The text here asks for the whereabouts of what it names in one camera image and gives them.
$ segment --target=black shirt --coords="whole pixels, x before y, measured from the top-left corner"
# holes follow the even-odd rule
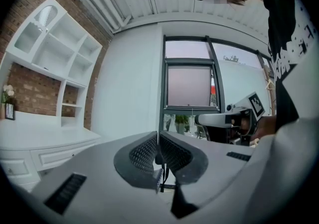
[[[318,45],[315,27],[318,18],[314,17],[313,4],[311,0],[264,0],[269,11],[269,52],[276,81],[276,130],[299,118],[296,99],[293,102],[289,95],[289,87],[298,87],[298,81],[292,85],[285,83],[285,79],[304,56],[312,51],[313,45]]]

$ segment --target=white desk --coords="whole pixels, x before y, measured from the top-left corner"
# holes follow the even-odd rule
[[[100,143],[99,135],[83,127],[60,127],[56,116],[25,112],[15,116],[14,121],[0,121],[0,164],[11,182],[29,191],[41,180],[39,171]]]

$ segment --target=white ceiling panel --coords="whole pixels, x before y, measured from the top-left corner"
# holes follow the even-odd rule
[[[229,4],[210,4],[197,0],[111,0],[121,17],[132,16],[128,27],[159,22],[162,19],[172,21],[174,18],[190,18],[203,22],[211,18],[211,23],[227,24],[234,29],[245,28],[245,33],[263,38],[268,42],[268,16],[263,3],[259,0],[248,0],[244,6]]]

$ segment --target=brick wall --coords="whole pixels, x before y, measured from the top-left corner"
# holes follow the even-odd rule
[[[0,29],[0,60],[3,58],[5,49],[19,26],[44,1],[16,0],[12,5]],[[90,129],[94,87],[111,38],[80,0],[57,1],[84,29],[103,45],[92,73],[85,105],[84,126]],[[60,87],[59,81],[13,63],[7,83],[14,87],[18,111],[55,115]],[[72,103],[77,97],[77,91],[72,87],[67,87],[66,93],[64,96],[66,102]],[[62,114],[64,116],[74,116],[74,108],[63,108]]]

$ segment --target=hand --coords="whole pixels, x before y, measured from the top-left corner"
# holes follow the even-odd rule
[[[258,128],[250,138],[251,141],[256,138],[261,139],[265,135],[276,133],[276,119],[277,116],[264,116],[258,121]]]
[[[275,134],[276,133],[276,116],[264,116],[258,121],[258,128],[250,138],[251,141],[256,138],[262,138],[265,135]],[[243,118],[241,120],[240,130],[242,134],[248,132],[249,129],[249,120],[247,118]]]

